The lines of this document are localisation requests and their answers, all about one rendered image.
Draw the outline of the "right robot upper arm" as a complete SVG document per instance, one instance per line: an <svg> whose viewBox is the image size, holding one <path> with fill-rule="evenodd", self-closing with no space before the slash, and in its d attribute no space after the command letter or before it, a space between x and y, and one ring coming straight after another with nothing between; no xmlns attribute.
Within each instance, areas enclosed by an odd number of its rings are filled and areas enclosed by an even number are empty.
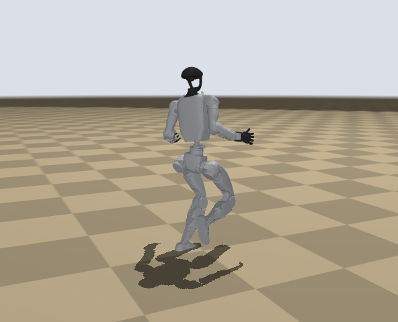
<svg viewBox="0 0 398 322"><path fill-rule="evenodd" d="M212 95L204 95L204 104L207 106L208 111L208 132L212 135L220 133L215 127L215 123L218 120L219 103L220 102L216 97Z"/></svg>

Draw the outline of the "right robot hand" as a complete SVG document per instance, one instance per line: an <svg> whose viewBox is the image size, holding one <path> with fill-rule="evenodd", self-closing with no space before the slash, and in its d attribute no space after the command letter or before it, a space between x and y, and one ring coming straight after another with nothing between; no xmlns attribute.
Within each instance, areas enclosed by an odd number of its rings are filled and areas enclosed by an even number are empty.
<svg viewBox="0 0 398 322"><path fill-rule="evenodd" d="M234 140L234 141L236 141L236 142L241 142L241 141L243 141L244 143L246 143L246 144L250 144L250 145L253 145L253 139L251 139L251 138L254 138L254 136L251 136L251 135L253 135L254 133L248 133L250 131L250 128L247 130L247 131L244 131L243 133L242 132L237 132L236 131L236 133L241 133L241 140ZM251 141L251 142L250 142Z"/></svg>

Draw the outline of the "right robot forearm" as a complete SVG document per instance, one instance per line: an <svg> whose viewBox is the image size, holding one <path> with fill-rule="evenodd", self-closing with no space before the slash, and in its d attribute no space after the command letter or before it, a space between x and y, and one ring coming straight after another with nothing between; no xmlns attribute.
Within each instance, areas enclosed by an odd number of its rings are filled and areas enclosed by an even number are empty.
<svg viewBox="0 0 398 322"><path fill-rule="evenodd" d="M215 127L220 132L218 133L218 136L220 138L225 138L229 141L241 140L241 133L236 133L234 131L231 131L226 127L224 127L223 125L221 125L219 122L215 123Z"/></svg>

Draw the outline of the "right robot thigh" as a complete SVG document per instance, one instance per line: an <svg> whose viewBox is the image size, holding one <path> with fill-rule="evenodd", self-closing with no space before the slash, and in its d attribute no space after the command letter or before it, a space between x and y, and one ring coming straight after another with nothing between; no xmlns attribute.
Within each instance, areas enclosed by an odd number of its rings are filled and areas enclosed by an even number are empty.
<svg viewBox="0 0 398 322"><path fill-rule="evenodd" d="M209 163L202 162L200 171L203 172L203 176L213 181L213 183L222 192L220 201L225 201L232 195L234 195L233 186L228 176L227 171L218 163L213 160Z"/></svg>

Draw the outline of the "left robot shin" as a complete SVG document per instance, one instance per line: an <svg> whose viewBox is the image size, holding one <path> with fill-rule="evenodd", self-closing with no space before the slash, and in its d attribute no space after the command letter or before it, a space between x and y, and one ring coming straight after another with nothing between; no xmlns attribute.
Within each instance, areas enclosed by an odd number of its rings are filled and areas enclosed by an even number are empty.
<svg viewBox="0 0 398 322"><path fill-rule="evenodd" d="M183 233L183 236L181 239L181 242L183 241L183 244L188 244L188 242L190 241L190 238L194 234L194 231L198 227L197 223L196 223L197 216L204 215L205 211L206 211L206 208L205 209L199 209L198 207L195 208L193 201L194 201L194 199L192 200L192 204L188 210L188 215L186 218L186 226L185 226L185 230L184 230L184 233Z"/></svg>

